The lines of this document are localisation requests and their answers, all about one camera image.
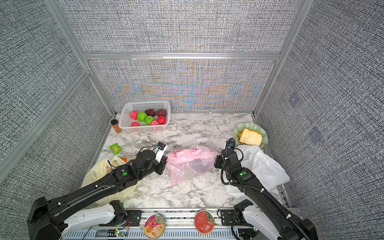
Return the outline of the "white plastic bag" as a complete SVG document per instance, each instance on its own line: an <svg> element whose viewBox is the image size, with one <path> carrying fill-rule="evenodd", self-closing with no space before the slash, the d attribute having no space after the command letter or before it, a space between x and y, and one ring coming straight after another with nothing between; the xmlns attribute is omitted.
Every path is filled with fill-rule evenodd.
<svg viewBox="0 0 384 240"><path fill-rule="evenodd" d="M266 190L284 204L285 201L278 190L278 186L289 182L290 177L283 167L258 146L239 145L236 153L239 158L243 159L241 161L242 167L251 170Z"/></svg>

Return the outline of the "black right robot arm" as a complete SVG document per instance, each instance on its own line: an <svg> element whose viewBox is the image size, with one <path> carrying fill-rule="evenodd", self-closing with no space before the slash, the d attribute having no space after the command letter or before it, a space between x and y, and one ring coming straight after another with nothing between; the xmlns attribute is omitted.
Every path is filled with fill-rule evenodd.
<svg viewBox="0 0 384 240"><path fill-rule="evenodd" d="M256 228L269 240L317 240L315 225L284 207L248 168L241 165L236 148L226 147L217 155L214 167L221 170L221 181L238 188L248 198L234 207L235 227Z"/></svg>

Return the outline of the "green wrinkled fruit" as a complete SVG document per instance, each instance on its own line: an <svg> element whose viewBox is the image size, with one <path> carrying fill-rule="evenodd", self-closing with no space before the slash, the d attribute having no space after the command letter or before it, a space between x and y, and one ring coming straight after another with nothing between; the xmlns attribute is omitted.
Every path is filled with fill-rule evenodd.
<svg viewBox="0 0 384 240"><path fill-rule="evenodd" d="M148 115L145 112L139 112L137 115L137 120L140 122L144 122L147 116Z"/></svg>
<svg viewBox="0 0 384 240"><path fill-rule="evenodd" d="M152 117L152 116L146 116L145 118L144 118L144 122L145 122L145 124L146 125L150 125L151 124L151 122L154 120L154 118Z"/></svg>

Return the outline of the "pink plastic bag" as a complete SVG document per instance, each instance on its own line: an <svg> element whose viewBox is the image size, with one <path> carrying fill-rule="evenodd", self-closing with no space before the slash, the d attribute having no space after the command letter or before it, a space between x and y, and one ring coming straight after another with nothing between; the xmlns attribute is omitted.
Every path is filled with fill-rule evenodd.
<svg viewBox="0 0 384 240"><path fill-rule="evenodd" d="M187 149L173 150L167 154L167 169L170 171L171 185L201 176L214 167L217 151L201 145Z"/></svg>

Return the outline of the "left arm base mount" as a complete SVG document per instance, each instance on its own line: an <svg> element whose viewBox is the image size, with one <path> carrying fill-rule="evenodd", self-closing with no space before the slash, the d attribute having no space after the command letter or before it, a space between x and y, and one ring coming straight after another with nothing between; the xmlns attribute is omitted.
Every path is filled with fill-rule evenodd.
<svg viewBox="0 0 384 240"><path fill-rule="evenodd" d="M126 210L122 202L118 200L109 203L113 207L114 217L105 224L99 224L100 227L138 227L142 218L142 210Z"/></svg>

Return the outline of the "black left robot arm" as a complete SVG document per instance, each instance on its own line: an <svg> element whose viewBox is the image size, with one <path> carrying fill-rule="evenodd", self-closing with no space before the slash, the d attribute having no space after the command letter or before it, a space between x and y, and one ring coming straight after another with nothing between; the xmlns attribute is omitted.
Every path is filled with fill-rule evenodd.
<svg viewBox="0 0 384 240"><path fill-rule="evenodd" d="M28 216L27 225L32 240L58 240L70 228L70 217L96 201L135 186L155 172L161 175L167 157L161 152L144 150L134 160L114 168L109 174L81 189L47 200L36 199Z"/></svg>

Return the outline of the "dark purple fruit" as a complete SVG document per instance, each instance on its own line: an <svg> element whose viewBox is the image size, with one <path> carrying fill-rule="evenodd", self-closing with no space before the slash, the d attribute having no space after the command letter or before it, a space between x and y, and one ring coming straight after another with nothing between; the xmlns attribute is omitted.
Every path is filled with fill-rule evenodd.
<svg viewBox="0 0 384 240"><path fill-rule="evenodd" d="M157 115L157 111L154 110L154 109L148 109L148 110L145 110L145 113L147 116L151 116L151 117L154 117Z"/></svg>
<svg viewBox="0 0 384 240"><path fill-rule="evenodd" d="M167 110L165 110L165 109L159 109L157 112L156 112L156 115L158 116L158 117L167 117L167 114L168 114L168 112L167 112Z"/></svg>

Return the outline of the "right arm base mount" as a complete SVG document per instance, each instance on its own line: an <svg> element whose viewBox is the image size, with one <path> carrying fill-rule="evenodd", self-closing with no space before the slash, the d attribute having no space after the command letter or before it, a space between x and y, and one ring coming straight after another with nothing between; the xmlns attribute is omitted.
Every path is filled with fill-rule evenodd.
<svg viewBox="0 0 384 240"><path fill-rule="evenodd" d="M231 233L236 240L252 240L259 234L259 230L253 225L248 224L243 217L243 211L249 206L253 206L253 203L249 200L243 200L236 204L233 209L217 210L222 226L231 227Z"/></svg>

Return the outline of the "pink wrinkled fruit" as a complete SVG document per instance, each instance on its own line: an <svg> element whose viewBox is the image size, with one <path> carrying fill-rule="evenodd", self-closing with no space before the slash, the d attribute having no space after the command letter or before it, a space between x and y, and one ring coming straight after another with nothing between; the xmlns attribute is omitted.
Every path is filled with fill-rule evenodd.
<svg viewBox="0 0 384 240"><path fill-rule="evenodd" d="M151 121L150 125L156 126L156 125L160 125L160 123L157 120L153 120L153 121Z"/></svg>
<svg viewBox="0 0 384 240"><path fill-rule="evenodd" d="M139 114L139 111L131 111L130 112L130 117L132 120L137 120L138 119L138 114Z"/></svg>

